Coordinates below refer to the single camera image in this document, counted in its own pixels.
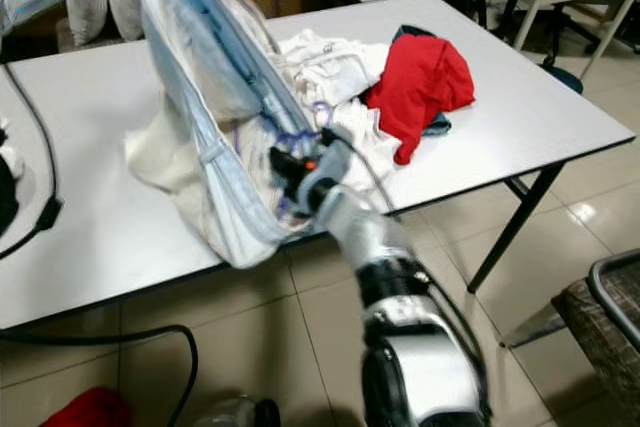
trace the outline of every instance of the red object on floor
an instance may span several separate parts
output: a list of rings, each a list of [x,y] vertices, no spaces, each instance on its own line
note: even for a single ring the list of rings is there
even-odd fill
[[[366,100],[370,109],[380,109],[380,128],[402,141],[394,160],[405,165],[438,112],[469,105],[473,93],[469,66],[448,40],[404,34],[391,45]]]
[[[97,387],[80,394],[40,427],[129,427],[131,411],[114,391]]]

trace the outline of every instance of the chair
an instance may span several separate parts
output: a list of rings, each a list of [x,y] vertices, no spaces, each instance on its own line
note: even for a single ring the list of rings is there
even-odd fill
[[[640,425],[640,249],[596,262],[502,339],[510,349],[568,327],[613,394],[624,425]]]

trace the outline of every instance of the red cloth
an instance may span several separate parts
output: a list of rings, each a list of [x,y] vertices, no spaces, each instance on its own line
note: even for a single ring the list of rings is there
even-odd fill
[[[391,45],[366,100],[370,109],[380,109],[380,128],[402,141],[394,160],[405,165],[438,112],[469,105],[473,92],[469,66],[448,40],[404,34]]]
[[[129,406],[103,387],[87,390],[40,427],[129,427]]]

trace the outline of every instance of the chair seat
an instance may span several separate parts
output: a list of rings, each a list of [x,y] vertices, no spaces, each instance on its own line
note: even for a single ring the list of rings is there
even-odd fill
[[[637,264],[603,276],[604,286],[622,311],[640,326],[640,268]],[[552,300],[604,385],[619,404],[620,417],[640,425],[640,353],[607,317],[585,279]]]

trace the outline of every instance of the tile floor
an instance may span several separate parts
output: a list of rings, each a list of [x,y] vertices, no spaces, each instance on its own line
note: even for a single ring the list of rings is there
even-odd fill
[[[567,38],[559,63],[579,72],[586,60],[580,43]],[[640,130],[640,57],[612,45],[587,79],[586,96]],[[511,193],[495,186],[404,216],[416,250],[484,348],[497,426],[614,424],[610,399],[568,333],[513,352],[501,349],[496,336],[583,277],[593,261],[637,247],[639,199],[638,142],[567,166],[477,297],[466,293],[465,282],[515,209]],[[191,425],[215,399],[247,392],[277,400],[288,426],[355,426],[362,424],[359,312],[350,269],[335,244],[323,240],[249,272],[201,277],[38,330],[114,333],[175,322],[192,327],[201,365],[180,425]],[[0,345],[0,425],[38,425],[95,385],[120,389],[135,426],[164,425],[188,361],[185,342],[175,335],[120,352]]]

